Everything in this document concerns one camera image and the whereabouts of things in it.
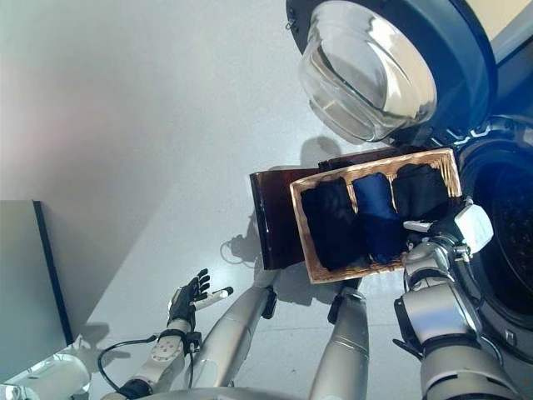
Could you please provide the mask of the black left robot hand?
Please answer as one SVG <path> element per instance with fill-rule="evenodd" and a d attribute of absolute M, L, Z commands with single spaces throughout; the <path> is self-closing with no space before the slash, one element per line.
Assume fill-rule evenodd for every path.
<path fill-rule="evenodd" d="M 233 294 L 233 287 L 208 292 L 210 279 L 208 269 L 204 268 L 187 285 L 175 291 L 168 306 L 168 325 L 175 321 L 185 321 L 192 331 L 196 327 L 197 311 L 210 307 Z"/>

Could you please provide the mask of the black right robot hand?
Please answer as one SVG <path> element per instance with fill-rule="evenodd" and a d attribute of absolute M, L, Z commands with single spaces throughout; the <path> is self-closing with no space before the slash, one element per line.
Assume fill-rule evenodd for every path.
<path fill-rule="evenodd" d="M 470 255 L 482 250 L 494 235 L 488 214 L 471 197 L 456 197 L 456 202 L 441 219 L 407 220 L 403 227 L 431 238 L 449 238 L 455 247 L 466 248 Z"/>

